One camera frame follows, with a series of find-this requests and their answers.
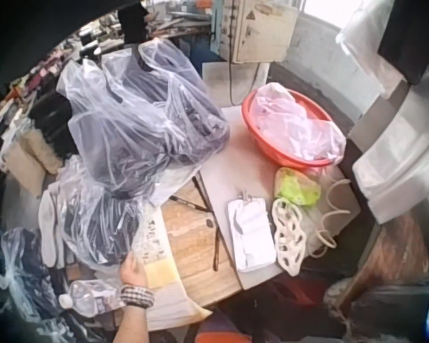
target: orange object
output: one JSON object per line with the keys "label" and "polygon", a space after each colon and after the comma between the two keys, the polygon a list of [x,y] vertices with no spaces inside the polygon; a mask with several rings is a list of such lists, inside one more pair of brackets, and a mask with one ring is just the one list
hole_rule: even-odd
{"label": "orange object", "polygon": [[251,343],[251,338],[234,332],[204,332],[197,334],[195,343]]}
{"label": "orange object", "polygon": [[[307,98],[305,95],[292,91],[288,89],[291,95],[294,97],[295,101],[303,106],[307,110],[307,115],[311,119],[321,119],[326,121],[332,121],[329,114],[322,109],[322,107],[316,104],[310,98]],[[253,122],[254,114],[250,112],[250,107],[253,99],[256,96],[256,91],[252,91],[247,95],[245,100],[242,102],[242,115],[243,120],[250,130],[252,137],[255,139],[257,145],[262,150],[262,152],[267,155],[271,160],[277,162],[280,166],[288,166],[289,168],[294,169],[307,169],[307,168],[321,168],[324,166],[330,166],[333,164],[333,161],[330,159],[318,159],[316,161],[305,161],[297,156],[288,154],[287,152],[281,150],[275,144],[263,137],[259,129]]]}
{"label": "orange object", "polygon": [[198,9],[211,9],[213,5],[212,2],[213,2],[212,0],[197,0],[195,2],[195,6]]}

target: white plastic bag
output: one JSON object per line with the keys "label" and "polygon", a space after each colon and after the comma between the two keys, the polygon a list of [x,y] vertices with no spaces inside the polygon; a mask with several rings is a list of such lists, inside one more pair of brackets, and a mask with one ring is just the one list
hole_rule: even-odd
{"label": "white plastic bag", "polygon": [[429,194],[429,67],[383,134],[352,167],[382,224]]}
{"label": "white plastic bag", "polygon": [[381,39],[393,10],[394,0],[371,0],[362,5],[335,41],[351,55],[356,64],[378,85],[388,99],[403,75],[378,53]]}
{"label": "white plastic bag", "polygon": [[155,39],[82,66],[69,62],[57,91],[73,109],[69,129],[92,178],[116,197],[148,197],[171,163],[201,164],[229,127],[187,57]]}
{"label": "white plastic bag", "polygon": [[312,119],[285,87],[272,82],[257,90],[250,112],[266,140],[306,161],[341,161],[346,138],[331,121]]}

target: person's arm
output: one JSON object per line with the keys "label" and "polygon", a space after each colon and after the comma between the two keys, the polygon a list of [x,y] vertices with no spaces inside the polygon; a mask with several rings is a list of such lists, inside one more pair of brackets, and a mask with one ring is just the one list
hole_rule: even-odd
{"label": "person's arm", "polygon": [[145,309],[126,306],[113,343],[149,343]]}
{"label": "person's arm", "polygon": [[[124,286],[147,289],[148,283],[144,265],[137,262],[132,252],[121,266],[120,277]],[[149,343],[146,309],[127,305],[121,325],[113,343]]]}

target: plastic bag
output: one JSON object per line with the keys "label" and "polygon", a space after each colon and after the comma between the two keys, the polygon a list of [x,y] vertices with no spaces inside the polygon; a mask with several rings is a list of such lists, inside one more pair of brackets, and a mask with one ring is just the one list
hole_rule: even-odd
{"label": "plastic bag", "polygon": [[429,342],[429,275],[367,290],[351,304],[348,320],[354,337]]}
{"label": "plastic bag", "polygon": [[84,165],[121,198],[148,197],[172,162],[201,164],[222,149],[229,127],[187,57],[169,41],[139,46],[82,66],[70,61],[57,91],[73,109],[69,129]]}
{"label": "plastic bag", "polygon": [[115,270],[142,222],[142,198],[114,197],[88,175],[79,156],[67,162],[59,187],[58,229],[67,246],[91,269]]}
{"label": "plastic bag", "polygon": [[257,90],[250,111],[264,138],[306,161],[330,159],[345,153],[346,138],[331,121],[311,119],[285,87],[272,82]]}
{"label": "plastic bag", "polygon": [[352,166],[377,221],[391,220],[429,194],[429,68],[391,124]]}
{"label": "plastic bag", "polygon": [[351,55],[356,64],[377,84],[388,99],[403,75],[378,53],[381,39],[393,10],[394,0],[371,0],[362,5],[335,41]]}
{"label": "plastic bag", "polygon": [[28,322],[40,322],[59,315],[59,306],[48,269],[41,260],[38,229],[15,228],[1,238],[6,274],[0,275],[0,288],[9,289],[20,316]]}

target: paper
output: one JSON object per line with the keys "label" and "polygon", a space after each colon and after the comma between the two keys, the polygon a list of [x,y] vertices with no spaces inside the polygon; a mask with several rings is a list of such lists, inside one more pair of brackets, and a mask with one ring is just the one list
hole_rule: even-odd
{"label": "paper", "polygon": [[202,321],[211,312],[187,296],[170,249],[161,210],[156,209],[151,218],[149,225],[143,232],[138,232],[132,242],[132,250],[143,260],[148,286],[154,292],[154,306],[147,310],[148,328],[155,331]]}

